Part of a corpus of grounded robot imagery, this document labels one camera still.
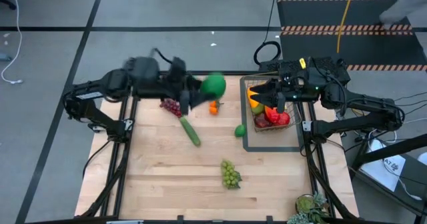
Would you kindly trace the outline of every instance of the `cucumber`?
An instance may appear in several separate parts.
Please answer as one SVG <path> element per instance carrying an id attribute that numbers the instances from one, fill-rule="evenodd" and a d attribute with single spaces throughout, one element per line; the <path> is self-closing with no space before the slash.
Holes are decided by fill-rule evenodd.
<path id="1" fill-rule="evenodd" d="M 179 122 L 181 122 L 182 127 L 184 128 L 185 132 L 187 133 L 193 144 L 196 147 L 199 147 L 201 144 L 199 136 L 197 136 L 197 133 L 194 131 L 193 127 L 189 124 L 187 119 L 185 117 L 181 117 L 179 118 Z"/>

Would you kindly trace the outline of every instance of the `wooden tabletop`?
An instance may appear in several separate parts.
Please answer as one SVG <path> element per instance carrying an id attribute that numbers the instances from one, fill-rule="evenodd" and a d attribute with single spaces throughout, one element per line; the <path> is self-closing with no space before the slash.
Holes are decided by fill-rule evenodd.
<path id="1" fill-rule="evenodd" d="M 272 215 L 285 221 L 295 213 L 295 200 L 310 193 L 306 158 L 299 153 L 248 153 L 234 129 L 242 123 L 238 76 L 227 76 L 224 103 L 217 116 L 209 114 L 208 104 L 195 108 L 187 117 L 199 138 L 195 147 L 178 119 L 159 108 L 159 100 L 138 104 L 128 161 L 120 219 L 174 220 L 266 220 Z M 120 103 L 104 101 L 101 110 L 117 119 Z M 315 104 L 318 119 L 333 121 L 333 110 Z M 90 155 L 107 139 L 95 134 Z M 335 134 L 331 140 L 341 143 Z M 342 149 L 323 144 L 331 188 L 343 204 L 358 215 L 346 158 Z M 105 185 L 112 145 L 88 166 L 75 214 L 82 214 Z M 220 163 L 233 161 L 242 175 L 241 189 L 222 186 Z M 112 213 L 115 190 L 111 193 Z"/>

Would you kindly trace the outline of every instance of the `wire basket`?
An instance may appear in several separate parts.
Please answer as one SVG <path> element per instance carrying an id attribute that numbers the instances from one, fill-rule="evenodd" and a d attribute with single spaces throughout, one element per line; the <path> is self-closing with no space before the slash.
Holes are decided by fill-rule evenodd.
<path id="1" fill-rule="evenodd" d="M 287 129 L 289 127 L 292 127 L 293 125 L 300 124 L 301 123 L 301 114 L 296 105 L 292 102 L 286 102 L 285 103 L 285 112 L 290 117 L 290 122 L 287 125 L 280 125 L 280 126 L 270 126 L 270 127 L 264 127 L 259 128 L 257 127 L 255 123 L 255 117 L 254 113 L 251 110 L 251 107 L 249 105 L 249 96 L 248 96 L 248 88 L 261 85 L 266 83 L 271 78 L 279 78 L 278 76 L 271 75 L 271 74 L 277 74 L 277 72 L 274 73 L 264 73 L 264 74 L 255 74 L 255 75 L 247 75 L 244 77 L 244 83 L 246 86 L 245 96 L 248 104 L 246 105 L 246 108 L 249 109 L 249 112 L 252 116 L 252 123 L 254 124 L 254 128 L 256 132 L 259 131 L 272 131 L 272 130 L 280 130 L 280 129 Z"/>

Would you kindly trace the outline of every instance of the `black mat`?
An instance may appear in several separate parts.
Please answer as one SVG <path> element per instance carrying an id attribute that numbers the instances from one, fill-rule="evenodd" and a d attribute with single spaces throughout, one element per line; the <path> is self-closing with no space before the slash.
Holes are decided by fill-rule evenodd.
<path id="1" fill-rule="evenodd" d="M 305 56 L 336 56 L 337 38 L 337 35 L 282 35 L 282 55 L 285 61 Z M 340 57 L 349 65 L 427 64 L 415 35 L 343 35 Z"/>
<path id="2" fill-rule="evenodd" d="M 396 0 L 352 0 L 346 25 L 371 25 L 379 22 L 379 15 Z M 339 25 L 347 0 L 278 0 L 280 24 Z M 396 24 L 409 24 L 407 18 Z"/>

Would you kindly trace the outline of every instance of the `yellow cable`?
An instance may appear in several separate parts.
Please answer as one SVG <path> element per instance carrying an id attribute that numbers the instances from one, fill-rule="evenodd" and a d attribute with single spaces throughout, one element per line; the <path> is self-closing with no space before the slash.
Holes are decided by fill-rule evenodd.
<path id="1" fill-rule="evenodd" d="M 342 26 L 344 25 L 344 21 L 346 20 L 347 10 L 348 10 L 348 7 L 350 6 L 351 1 L 352 0 L 347 1 L 346 9 L 344 10 L 344 15 L 342 16 L 342 19 L 341 19 L 340 32 L 338 33 L 338 42 L 336 44 L 336 53 L 340 52 L 340 41 L 341 41 Z"/>

